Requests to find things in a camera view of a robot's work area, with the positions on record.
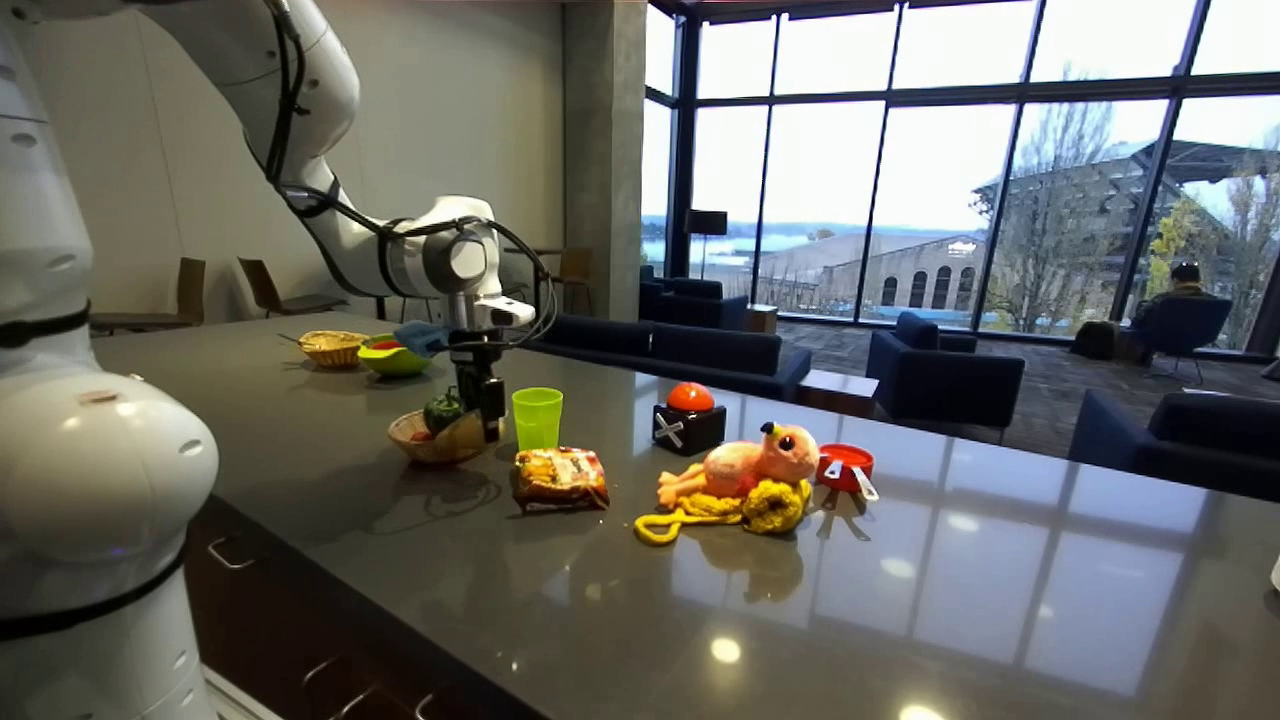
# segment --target food package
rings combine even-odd
[[[522,447],[510,469],[518,513],[609,507],[609,475],[591,447]]]

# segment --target cabinet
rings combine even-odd
[[[219,497],[184,573],[205,666],[288,720],[540,717]]]

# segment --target orange fruit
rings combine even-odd
[[[668,407],[676,407],[676,413],[713,413],[715,395],[708,392],[708,386],[671,386]]]

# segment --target sky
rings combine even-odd
[[[1190,0],[1053,0],[1037,52],[1037,80],[1061,77],[1164,77],[1182,43]],[[1030,5],[922,9],[903,24],[900,86],[988,86],[1015,80],[1024,63]],[[1260,38],[1280,28],[1280,5],[1216,0],[1194,72],[1276,72],[1280,43]],[[891,17],[785,19],[779,94],[885,88]],[[652,13],[646,52],[668,55],[671,31]],[[705,38],[705,95],[768,94],[772,24],[713,24]],[[1164,99],[1111,105],[1109,142],[1149,145],[1164,119]],[[1176,142],[1264,145],[1280,125],[1280,99],[1187,99]],[[983,227],[973,190],[1001,176],[1013,110],[903,110],[888,119],[876,226]],[[774,115],[768,164],[772,222],[850,222],[867,215],[880,105],[789,110]],[[763,164],[763,110],[700,111],[695,208],[756,215]],[[662,212],[662,151],[645,151],[645,212]]]

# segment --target green cup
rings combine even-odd
[[[517,447],[560,447],[560,415],[565,415],[560,390],[517,390],[510,392]]]

